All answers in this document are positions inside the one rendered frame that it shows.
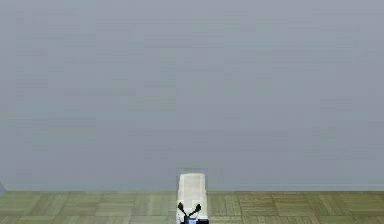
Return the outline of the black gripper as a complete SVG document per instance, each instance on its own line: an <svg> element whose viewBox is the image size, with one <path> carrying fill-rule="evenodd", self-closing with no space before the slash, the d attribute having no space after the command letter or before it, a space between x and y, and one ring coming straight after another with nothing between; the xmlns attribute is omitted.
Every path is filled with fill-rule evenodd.
<svg viewBox="0 0 384 224"><path fill-rule="evenodd" d="M187 215L186 212L184 211L184 205L182 202L178 203L177 208L184 214L184 224L197 224L198 219L197 218L191 218L191 216L194 215L195 213L198 213L201 211L201 205L200 204L197 204L195 206L195 209L191 213L189 213L189 215Z"/></svg>

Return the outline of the white ceramic toilet tank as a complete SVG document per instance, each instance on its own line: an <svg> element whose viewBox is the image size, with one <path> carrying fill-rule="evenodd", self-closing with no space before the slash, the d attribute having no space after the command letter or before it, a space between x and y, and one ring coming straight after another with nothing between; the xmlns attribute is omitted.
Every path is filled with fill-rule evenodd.
<svg viewBox="0 0 384 224"><path fill-rule="evenodd" d="M179 176L175 224L179 224L179 221L183 217L182 212L177 208L179 202L183 203L184 210L187 214L192 212L197 204L200 204L202 210L198 213L198 216L209 219L205 174L183 173Z"/></svg>

